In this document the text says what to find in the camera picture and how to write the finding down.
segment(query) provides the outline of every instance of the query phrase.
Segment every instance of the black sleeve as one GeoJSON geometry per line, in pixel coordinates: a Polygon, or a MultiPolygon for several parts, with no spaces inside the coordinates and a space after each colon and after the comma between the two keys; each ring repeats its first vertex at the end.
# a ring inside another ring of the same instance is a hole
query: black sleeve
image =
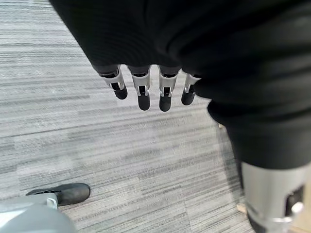
{"type": "Polygon", "coordinates": [[[310,0],[50,0],[93,65],[200,75],[239,160],[311,161],[310,0]]]}
{"type": "Polygon", "coordinates": [[[311,161],[309,0],[148,1],[156,48],[199,74],[197,95],[236,157],[289,169],[311,161]]]}

